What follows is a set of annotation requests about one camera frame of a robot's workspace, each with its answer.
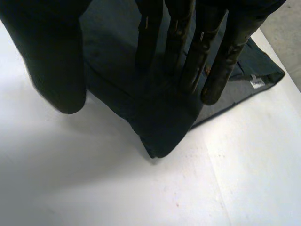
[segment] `gray floor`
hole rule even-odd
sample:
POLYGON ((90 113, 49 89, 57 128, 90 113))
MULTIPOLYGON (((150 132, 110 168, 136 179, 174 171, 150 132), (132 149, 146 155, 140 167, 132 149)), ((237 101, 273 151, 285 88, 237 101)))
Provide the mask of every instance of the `gray floor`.
POLYGON ((301 91, 301 0, 288 0, 261 30, 301 91))

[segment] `black robotic finger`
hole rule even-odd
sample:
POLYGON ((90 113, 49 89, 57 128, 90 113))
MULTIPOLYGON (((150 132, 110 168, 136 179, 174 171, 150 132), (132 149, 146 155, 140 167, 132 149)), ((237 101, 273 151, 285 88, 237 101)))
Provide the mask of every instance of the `black robotic finger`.
POLYGON ((225 35, 201 93, 204 104, 214 105, 218 101, 243 47, 267 17, 229 12, 225 35))
POLYGON ((179 90, 194 93, 204 69, 211 43, 215 39, 226 9, 212 7, 196 1, 196 30, 182 70, 179 90))
POLYGON ((189 32, 194 0, 165 0, 171 20, 167 32, 164 70, 173 75, 189 32))
POLYGON ((136 0, 141 13, 135 66, 148 70, 154 57, 163 16, 163 0, 136 0))

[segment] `white table surface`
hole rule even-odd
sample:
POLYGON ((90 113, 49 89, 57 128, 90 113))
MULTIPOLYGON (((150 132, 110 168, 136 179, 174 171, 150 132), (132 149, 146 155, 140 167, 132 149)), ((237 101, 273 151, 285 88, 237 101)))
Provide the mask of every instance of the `white table surface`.
MULTIPOLYGON (((282 68, 261 31, 256 43, 282 68)), ((77 114, 31 86, 0 23, 0 225, 301 225, 301 94, 289 75, 151 162, 96 97, 77 114)))

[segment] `clothing label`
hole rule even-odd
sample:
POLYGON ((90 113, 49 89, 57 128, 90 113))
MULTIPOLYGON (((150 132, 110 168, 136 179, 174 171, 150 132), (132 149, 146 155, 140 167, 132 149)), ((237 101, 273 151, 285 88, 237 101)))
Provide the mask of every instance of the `clothing label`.
POLYGON ((254 89, 258 89, 262 86, 265 86, 264 81, 261 78, 256 78, 255 75, 252 75, 253 80, 250 81, 251 85, 253 86, 254 89))

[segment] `white tag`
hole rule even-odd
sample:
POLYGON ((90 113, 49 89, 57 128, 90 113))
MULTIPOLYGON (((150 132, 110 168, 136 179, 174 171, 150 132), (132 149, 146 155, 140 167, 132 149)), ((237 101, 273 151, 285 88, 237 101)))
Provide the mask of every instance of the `white tag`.
POLYGON ((262 86, 265 86, 265 83, 261 78, 253 79, 252 81, 250 81, 250 83, 251 83, 251 85, 253 86, 254 89, 258 89, 262 86))

